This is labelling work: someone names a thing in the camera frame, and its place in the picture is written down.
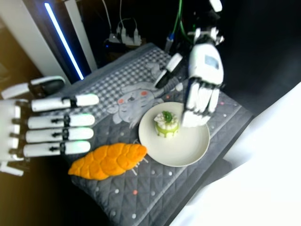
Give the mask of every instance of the blue light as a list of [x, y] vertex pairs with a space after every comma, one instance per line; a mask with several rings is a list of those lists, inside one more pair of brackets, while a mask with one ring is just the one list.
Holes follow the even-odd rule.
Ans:
[[50, 19], [51, 19], [53, 25], [55, 26], [56, 32], [57, 32], [58, 35], [60, 36], [60, 39], [61, 39], [61, 41], [62, 41], [62, 43], [63, 43], [63, 45], [64, 45], [64, 47], [65, 47], [65, 49], [66, 49], [66, 51], [67, 51], [67, 53], [68, 53], [68, 55], [69, 55], [69, 57], [70, 57], [70, 60], [72, 61], [73, 65], [74, 65], [74, 67], [75, 67], [75, 70], [76, 70], [77, 73], [79, 74], [79, 78], [80, 78], [81, 80], [83, 80], [84, 77], [83, 77], [83, 75], [82, 75], [82, 73], [81, 73], [81, 71], [80, 71], [80, 69], [79, 69], [79, 66], [77, 65], [77, 63], [76, 63], [76, 61], [75, 61], [75, 59], [74, 59], [74, 56], [73, 56], [73, 54], [72, 54], [72, 52], [71, 52], [71, 50], [70, 50], [70, 48], [69, 48], [69, 46], [68, 46], [68, 43], [67, 43], [67, 41], [66, 41], [66, 39], [65, 39], [65, 37], [64, 37], [64, 35], [63, 35], [63, 32], [62, 32], [60, 26], [58, 25], [58, 22], [57, 22], [57, 20], [56, 20], [56, 18], [55, 18], [55, 15], [54, 15], [53, 12], [52, 12], [52, 9], [51, 9], [49, 3], [45, 3], [44, 5], [45, 5], [45, 8], [46, 8], [46, 10], [47, 10], [47, 12], [48, 12], [48, 14], [49, 14], [49, 16], [50, 16]]

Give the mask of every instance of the round plate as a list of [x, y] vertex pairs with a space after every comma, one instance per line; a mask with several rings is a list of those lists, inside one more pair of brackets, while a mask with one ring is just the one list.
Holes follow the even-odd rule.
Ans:
[[154, 118], [162, 111], [173, 112], [180, 119], [183, 104], [162, 103], [151, 108], [142, 117], [139, 139], [147, 148], [147, 154], [157, 162], [173, 167], [188, 166], [200, 160], [209, 146], [210, 135], [207, 125], [195, 128], [180, 127], [174, 137], [160, 137], [155, 130]]

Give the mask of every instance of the cake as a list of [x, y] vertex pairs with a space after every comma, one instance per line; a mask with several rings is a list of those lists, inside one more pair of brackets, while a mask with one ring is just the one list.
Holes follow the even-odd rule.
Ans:
[[173, 137], [180, 127], [176, 115], [168, 111], [159, 113], [154, 121], [156, 132], [161, 137]]

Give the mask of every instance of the dark background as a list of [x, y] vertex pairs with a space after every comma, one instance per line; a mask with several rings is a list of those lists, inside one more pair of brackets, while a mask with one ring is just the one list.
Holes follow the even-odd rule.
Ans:
[[[219, 27], [225, 42], [218, 49], [224, 64], [224, 91], [257, 115], [301, 81], [301, 2], [222, 3]], [[106, 4], [115, 30], [119, 0]], [[103, 41], [110, 31], [103, 3], [82, 0], [78, 5], [94, 55], [104, 62]], [[163, 48], [177, 7], [174, 0], [123, 0], [122, 17], [135, 17], [141, 36]], [[193, 17], [190, 8], [195, 7], [193, 1], [184, 1], [186, 26]], [[2, 36], [0, 43], [5, 46]], [[0, 59], [4, 58], [1, 50]], [[107, 225], [94, 201], [71, 184], [67, 170], [60, 157], [51, 157], [33, 159], [31, 173], [22, 178], [0, 174], [0, 225]]]

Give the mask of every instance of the gingham fabric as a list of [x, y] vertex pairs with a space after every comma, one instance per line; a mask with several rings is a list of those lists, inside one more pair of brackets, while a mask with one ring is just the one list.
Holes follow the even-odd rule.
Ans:
[[[56, 95], [95, 93], [101, 99], [97, 106], [71, 110], [72, 113], [92, 113], [96, 117], [97, 123], [93, 126], [95, 135], [90, 140], [91, 150], [117, 142], [139, 142], [138, 126], [130, 129], [129, 123], [125, 121], [115, 124], [113, 116], [108, 115], [105, 108], [116, 103], [121, 96], [120, 87], [154, 80], [144, 64], [151, 61], [164, 66], [169, 58], [170, 56], [159, 48], [148, 44], [94, 72], [86, 81], [72, 85]], [[184, 68], [179, 71], [179, 79], [185, 77], [185, 70]], [[183, 82], [183, 86], [183, 90], [173, 89], [160, 98], [165, 102], [183, 102], [187, 81]], [[195, 164], [173, 168], [146, 156], [146, 161], [142, 161], [139, 167], [135, 168], [137, 175], [129, 170], [120, 176], [102, 181], [72, 176], [72, 182], [95, 200], [113, 225], [164, 225], [170, 222], [189, 200], [190, 192], [197, 190], [196, 185], [202, 180], [203, 174], [249, 122], [251, 116], [246, 109], [221, 93], [216, 113], [208, 122], [211, 134], [209, 149]], [[65, 158], [71, 164], [83, 155], [85, 154], [66, 155]]]

